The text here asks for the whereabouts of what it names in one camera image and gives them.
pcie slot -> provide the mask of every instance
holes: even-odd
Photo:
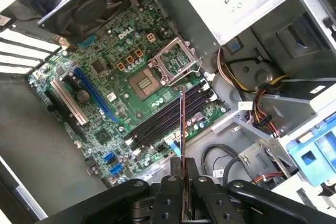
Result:
[[[117,122],[118,120],[112,114],[112,111],[107,106],[107,104],[100,97],[98,91],[93,87],[91,82],[85,76],[84,72],[80,68],[74,69],[74,74],[81,80],[85,89],[90,93],[91,97],[95,100],[98,106],[103,110],[104,114],[107,115],[113,122]]]
[[[191,99],[194,98],[195,95],[199,95],[200,94],[199,93],[200,86],[201,85],[196,85],[196,86],[192,87],[191,89],[189,89],[185,94],[186,100],[189,100],[189,99],[191,100]],[[134,128],[131,131],[131,134],[128,135],[128,138],[130,138],[132,135],[133,136],[137,135],[137,133],[141,132],[143,129],[145,129],[147,127],[152,127],[153,122],[157,122],[162,117],[165,117],[166,115],[171,113],[172,110],[180,111],[180,99],[175,99],[173,102],[171,102],[169,105],[167,105],[163,110],[159,111],[158,113],[156,113],[155,115],[153,115],[152,117],[147,119],[145,122],[138,125],[136,128]]]
[[[192,106],[191,108],[186,109],[185,114],[186,117],[190,117],[193,114],[197,113],[200,108],[202,108],[206,104],[206,100],[198,100],[198,102]],[[145,136],[141,136],[141,138],[138,138],[139,140],[142,139],[144,141],[139,141],[141,145],[149,145],[156,139],[158,139],[160,136],[167,133],[169,130],[173,129],[179,124],[180,121],[180,114],[174,115],[169,120],[165,121],[164,123],[161,123],[159,127],[155,127],[152,131],[147,132]]]
[[[82,139],[83,142],[87,142],[87,139],[84,136],[82,130],[77,126],[76,120],[70,117],[70,110],[58,100],[53,90],[47,90],[44,93],[49,98],[51,103],[56,107],[57,111],[61,114],[63,119],[69,124],[73,132],[75,132]]]
[[[65,85],[59,80],[53,80],[51,86],[55,89],[57,94],[64,101],[65,105],[72,112],[80,125],[84,125],[89,122],[88,117],[84,114],[83,110],[78,106],[77,102],[72,98]]]
[[[211,90],[207,90],[205,92],[196,92],[192,96],[188,96],[186,99],[185,106],[185,115],[186,117],[190,117],[197,113],[204,105],[207,104],[208,99],[211,97],[213,92]],[[151,126],[150,127],[141,127],[137,128],[136,132],[132,131],[131,135],[133,136],[134,142],[132,144],[132,148],[136,149],[139,146],[148,146],[153,141],[160,138],[162,135],[167,133],[169,130],[173,129],[179,124],[180,121],[180,103],[179,99],[177,100],[177,104],[175,108],[169,108],[169,113],[159,113],[159,116],[155,115],[152,118],[149,118]]]

sata port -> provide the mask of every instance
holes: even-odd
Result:
[[[110,174],[111,175],[117,174],[121,170],[122,170],[122,165],[121,164],[115,165],[112,169],[110,169]]]
[[[110,154],[106,155],[104,157],[105,162],[108,162],[109,160],[111,160],[114,157],[114,154],[111,152]]]

ram slot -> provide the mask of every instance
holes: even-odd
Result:
[[[190,117],[190,116],[194,115],[195,113],[199,112],[199,110],[205,104],[206,104],[206,100],[200,99],[191,108],[188,108],[188,109],[186,108],[186,110],[185,110],[186,117]],[[151,144],[153,141],[160,138],[162,135],[167,133],[169,130],[175,128],[179,124],[179,121],[180,121],[180,115],[179,114],[174,115],[173,118],[170,118],[164,124],[161,124],[160,127],[155,127],[155,128],[153,128],[153,130],[148,132],[146,135],[139,136],[138,137],[139,143],[141,145],[144,145],[144,146],[147,146],[147,145]]]
[[[200,109],[207,104],[207,100],[212,94],[213,92],[208,90],[206,93],[197,92],[197,95],[189,97],[189,99],[186,100],[185,106],[186,117],[191,117],[199,112]],[[175,128],[180,121],[180,105],[178,104],[177,107],[174,110],[170,110],[170,112],[169,114],[165,114],[165,116],[156,118],[155,123],[153,122],[151,127],[145,127],[142,128],[141,131],[137,131],[137,135],[131,146],[132,149],[136,149],[139,146],[148,146],[169,130]]]
[[[53,80],[51,86],[55,89],[56,93],[61,97],[64,101],[65,105],[72,112],[74,117],[77,119],[80,125],[84,125],[89,122],[88,117],[85,115],[83,110],[79,107],[77,102],[73,99],[69,91],[66,89],[63,82],[60,80]]]
[[[89,79],[85,76],[84,72],[80,68],[74,69],[74,74],[81,80],[85,89],[90,93],[91,97],[95,100],[98,106],[103,110],[105,115],[107,115],[113,122],[117,122],[118,120],[114,117],[112,111],[107,106],[107,104],[100,97],[98,91],[93,87]]]
[[[200,85],[194,86],[191,89],[189,89],[186,92],[186,100],[187,99],[188,100],[189,99],[190,100],[194,99],[194,97],[196,95],[200,95],[199,90],[200,90]],[[154,122],[157,122],[161,118],[163,118],[166,115],[170,114],[172,112],[172,110],[178,110],[178,111],[180,111],[180,100],[179,99],[175,99],[169,105],[167,105],[166,107],[164,107],[161,111],[159,111],[158,113],[156,113],[155,115],[153,115],[152,117],[150,117],[149,119],[147,119],[145,122],[141,123],[139,126],[137,126],[136,128],[134,128],[130,132],[130,134],[127,136],[127,138],[134,137],[138,133],[142,132],[143,129],[147,129],[149,127],[152,127],[152,125],[153,125]]]

black ram slot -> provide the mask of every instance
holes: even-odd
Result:
[[[198,104],[200,101],[203,102],[205,99],[204,97],[199,97],[197,100],[194,100],[192,104],[186,104],[185,106],[185,112],[186,117],[188,116],[187,112],[190,110],[190,107],[192,107],[193,104]],[[145,140],[147,137],[149,137],[153,132],[156,131],[156,129],[161,130],[169,126],[171,123],[176,124],[180,120],[180,107],[177,108],[176,111],[174,111],[171,115],[168,115],[167,117],[163,118],[159,122],[152,125],[152,127],[147,128],[145,131],[141,132],[140,135],[137,135],[136,140]]]
[[[194,106],[195,104],[198,104],[198,101],[206,101],[208,98],[211,97],[211,95],[213,94],[212,92],[209,92],[207,94],[203,94],[203,93],[198,93],[199,96],[198,97],[194,97],[192,100],[188,100],[185,102],[185,109],[186,111],[189,110],[190,107]],[[138,132],[136,134],[135,139],[139,139],[141,136],[141,138],[143,138],[147,132],[153,132],[153,130],[155,128],[162,128],[165,127],[167,123],[170,122],[170,120],[172,119],[179,119],[180,118],[180,104],[178,104],[178,106],[175,108],[174,111],[171,111],[171,113],[169,115],[167,115],[166,117],[160,118],[160,120],[157,120],[155,123],[153,123],[151,125],[151,127],[146,127],[144,128],[141,132]]]
[[[199,97],[194,97],[193,99],[186,101],[185,115],[191,117],[195,113],[199,112],[200,109],[207,103],[207,99],[212,96],[213,92],[208,90],[208,93],[199,93]],[[139,146],[148,146],[153,141],[157,140],[159,137],[167,133],[169,130],[173,129],[178,125],[180,121],[180,103],[178,103],[177,110],[172,111],[172,114],[167,115],[161,120],[153,123],[151,127],[143,129],[137,136],[132,144],[132,148],[136,149]]]
[[[189,96],[189,98],[186,99],[186,102],[185,102],[186,108],[189,106],[190,103],[196,102],[197,99],[203,99],[203,96],[205,96],[205,94],[203,92],[198,92],[198,91],[194,95]],[[179,116],[179,114],[180,114],[180,99],[177,98],[176,101],[177,101],[177,104],[175,105],[175,107],[170,108],[168,110],[169,113],[165,112],[163,115],[160,114],[159,115],[160,117],[156,116],[155,120],[150,118],[149,120],[151,122],[148,126],[145,125],[145,127],[141,127],[140,129],[137,129],[136,131],[132,131],[129,135],[133,138],[137,138],[136,136],[140,136],[140,135],[143,136],[147,131],[152,131],[153,127],[161,127],[161,125],[164,124],[165,121],[168,121],[174,115]]]
[[[190,117],[193,114],[199,112],[200,108],[203,107],[206,104],[206,100],[200,100],[198,103],[194,106],[189,108],[185,111],[186,117]],[[153,141],[157,140],[160,136],[167,133],[169,130],[173,129],[179,124],[180,121],[180,114],[175,116],[174,118],[170,119],[164,126],[162,127],[155,127],[151,132],[147,132],[145,136],[139,136],[139,144],[147,146],[151,144]]]
[[[199,88],[200,88],[200,85],[196,85],[193,88],[189,89],[185,94],[186,100],[191,99],[194,95],[199,94],[198,92]],[[134,128],[126,138],[130,138],[134,135],[137,135],[137,132],[141,132],[143,129],[147,127],[151,127],[153,125],[153,122],[157,122],[160,118],[165,117],[167,114],[171,112],[171,110],[176,109],[176,107],[180,107],[179,99],[175,99],[173,102],[167,105],[163,110],[159,111],[158,113],[156,113],[155,115],[153,115],[152,117],[150,117],[149,119],[141,123],[139,126]]]
[[[59,101],[55,93],[52,90],[47,90],[44,92],[44,94],[49,98],[51,103],[57,108],[61,116],[72,128],[73,132],[79,135],[79,137],[82,139],[83,142],[87,142],[87,139],[84,136],[82,130],[77,126],[75,119],[70,117],[71,114],[70,110]]]

black cable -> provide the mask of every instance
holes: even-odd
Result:
[[[229,147],[225,144],[211,144],[211,145],[205,147],[205,149],[203,150],[202,155],[201,155],[201,169],[202,169],[202,173],[204,175],[207,174],[206,173],[206,168],[205,168],[206,167],[205,158],[208,155],[208,153],[215,148],[222,149],[224,152],[226,152],[231,157],[238,156],[238,153],[234,149],[232,149],[231,147]]]
[[[234,157],[233,159],[230,160],[230,162],[226,165],[224,172],[223,172],[223,186],[227,186],[228,184],[228,180],[229,180],[229,172],[231,170],[231,168],[233,167],[233,165],[238,162],[241,161],[239,159],[239,157]]]
[[[223,157],[228,157],[228,156],[230,156],[230,155],[227,154],[227,155],[220,156],[220,157],[216,158],[214,163],[212,164],[212,170],[215,170],[215,164],[216,164],[217,160],[219,160],[220,158],[223,158]]]

